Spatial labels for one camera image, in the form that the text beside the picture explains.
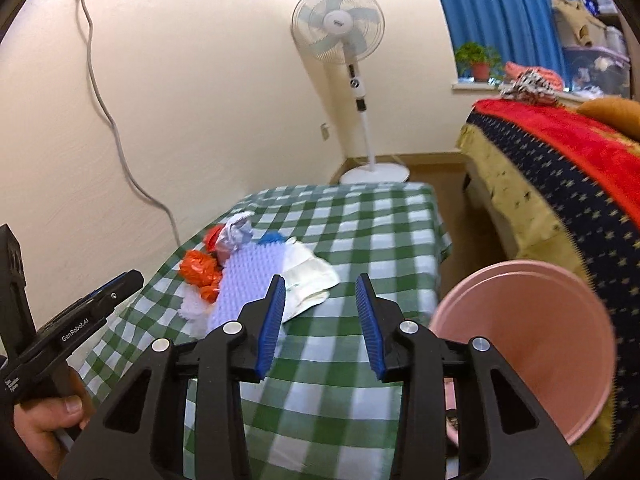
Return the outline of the person's left hand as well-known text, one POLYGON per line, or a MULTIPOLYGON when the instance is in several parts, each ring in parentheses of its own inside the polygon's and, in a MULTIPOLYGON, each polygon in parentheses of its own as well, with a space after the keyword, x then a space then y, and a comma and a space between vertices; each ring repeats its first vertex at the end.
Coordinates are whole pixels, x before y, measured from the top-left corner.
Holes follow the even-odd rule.
POLYGON ((33 400, 14 406, 14 428, 41 466, 56 478, 67 455, 56 432, 78 426, 84 429, 96 412, 76 370, 69 368, 70 396, 33 400))

